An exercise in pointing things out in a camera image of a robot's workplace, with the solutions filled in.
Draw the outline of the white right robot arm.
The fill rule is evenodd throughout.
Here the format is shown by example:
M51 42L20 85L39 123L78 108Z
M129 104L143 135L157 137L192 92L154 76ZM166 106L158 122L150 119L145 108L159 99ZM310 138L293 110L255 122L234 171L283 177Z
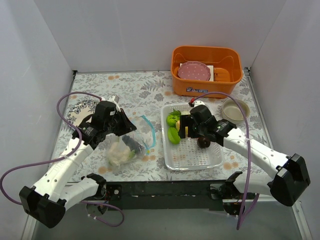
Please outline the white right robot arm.
M234 123L226 119L216 120L203 104L180 116L178 134L182 139L203 137L208 142L217 143L246 157L267 173L266 177L250 180L241 179L241 172L234 173L225 182L227 195L232 199L247 191L272 196L284 206L291 207L311 183L302 156L296 153L289 156L249 139Z

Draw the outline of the white cauliflower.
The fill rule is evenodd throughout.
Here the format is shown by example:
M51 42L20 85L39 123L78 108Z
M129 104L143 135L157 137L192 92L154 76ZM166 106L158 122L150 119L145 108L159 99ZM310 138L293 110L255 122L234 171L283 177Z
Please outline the white cauliflower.
M135 151L120 142L113 142L107 150L106 159L112 166L119 167L128 163L134 156Z

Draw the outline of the clear zip top bag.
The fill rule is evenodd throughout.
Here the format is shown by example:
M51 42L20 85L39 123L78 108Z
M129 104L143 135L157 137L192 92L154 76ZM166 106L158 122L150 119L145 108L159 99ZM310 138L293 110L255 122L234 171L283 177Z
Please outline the clear zip top bag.
M120 168L124 164L143 159L156 145L156 131L145 115L131 120L136 130L122 136L113 135L108 140L106 161L112 167Z

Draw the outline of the green starfruit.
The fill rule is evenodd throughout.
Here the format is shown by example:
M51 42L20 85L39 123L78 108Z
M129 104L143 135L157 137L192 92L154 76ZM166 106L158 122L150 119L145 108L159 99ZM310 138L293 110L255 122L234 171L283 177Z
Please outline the green starfruit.
M167 137L169 139L169 141L174 144L177 145L180 143L181 138L179 136L178 130L174 127L170 127L167 131Z

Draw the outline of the dark grape bunch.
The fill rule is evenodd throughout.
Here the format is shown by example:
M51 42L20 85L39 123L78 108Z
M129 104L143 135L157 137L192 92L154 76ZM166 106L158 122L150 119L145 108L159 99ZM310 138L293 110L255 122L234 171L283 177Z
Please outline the dark grape bunch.
M140 154L144 149L144 147L138 141L129 135L123 135L122 141L127 147L130 148L131 151L134 151L135 154Z

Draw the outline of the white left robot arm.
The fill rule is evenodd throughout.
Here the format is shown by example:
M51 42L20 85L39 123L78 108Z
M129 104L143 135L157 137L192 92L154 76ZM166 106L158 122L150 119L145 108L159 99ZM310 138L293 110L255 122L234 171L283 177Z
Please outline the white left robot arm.
M32 187L24 186L20 190L21 204L28 215L51 229L77 203L87 198L105 198L107 181L98 174L91 173L69 187L66 184L107 135L120 137L137 129L119 107L118 101L117 96L100 101L94 114L79 124L80 132L73 132L61 154L63 159L55 162Z

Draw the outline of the yellow pear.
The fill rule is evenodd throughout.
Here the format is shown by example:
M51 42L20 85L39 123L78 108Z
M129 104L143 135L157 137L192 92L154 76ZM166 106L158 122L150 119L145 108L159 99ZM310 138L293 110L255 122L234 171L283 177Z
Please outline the yellow pear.
M180 130L180 121L179 120L175 123L175 128L177 129L177 131Z

